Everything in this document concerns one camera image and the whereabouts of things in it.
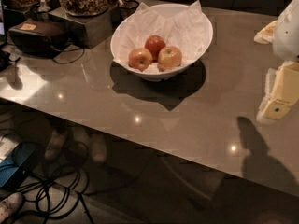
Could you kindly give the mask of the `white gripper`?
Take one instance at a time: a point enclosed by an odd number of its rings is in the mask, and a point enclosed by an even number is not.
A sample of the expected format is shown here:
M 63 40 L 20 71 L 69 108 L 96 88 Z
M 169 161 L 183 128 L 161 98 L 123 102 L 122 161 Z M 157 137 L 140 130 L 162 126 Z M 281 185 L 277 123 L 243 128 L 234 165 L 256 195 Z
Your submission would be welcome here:
M 273 51 L 284 61 L 278 70 L 269 68 L 264 97 L 256 120 L 273 122 L 286 116 L 299 101 L 299 0 L 292 0 L 278 16 Z

